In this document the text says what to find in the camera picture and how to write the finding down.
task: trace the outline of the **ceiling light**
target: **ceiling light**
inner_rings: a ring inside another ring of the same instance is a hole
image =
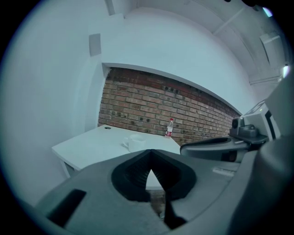
[[[266,7],[263,7],[262,9],[265,11],[268,17],[272,17],[272,12],[269,9],[267,9]]]
[[[290,71],[290,67],[288,65],[285,65],[285,67],[283,68],[283,78],[285,78],[288,73]]]

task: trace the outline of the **plastic bottle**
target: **plastic bottle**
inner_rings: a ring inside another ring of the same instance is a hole
[[[170,138],[171,137],[171,133],[173,132],[173,127],[174,127],[174,119],[171,118],[170,119],[170,123],[167,126],[167,131],[165,132],[165,137],[166,138]]]

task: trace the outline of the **mug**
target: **mug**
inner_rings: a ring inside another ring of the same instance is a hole
[[[146,140],[139,134],[132,134],[129,138],[125,137],[123,144],[130,152],[137,152],[144,149]]]

